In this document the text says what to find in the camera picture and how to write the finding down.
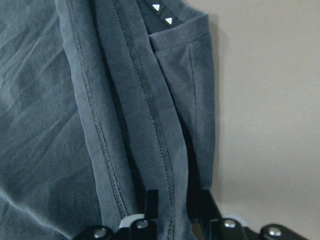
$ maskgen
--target white triangle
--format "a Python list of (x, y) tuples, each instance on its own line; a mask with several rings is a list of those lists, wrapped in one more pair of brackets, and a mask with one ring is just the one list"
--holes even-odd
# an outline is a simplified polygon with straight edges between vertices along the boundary
[(152, 4), (152, 7), (153, 7), (155, 10), (159, 11), (159, 9), (160, 9), (160, 4)]
[(168, 24), (170, 25), (172, 24), (172, 17), (167, 17), (165, 20), (167, 21)]

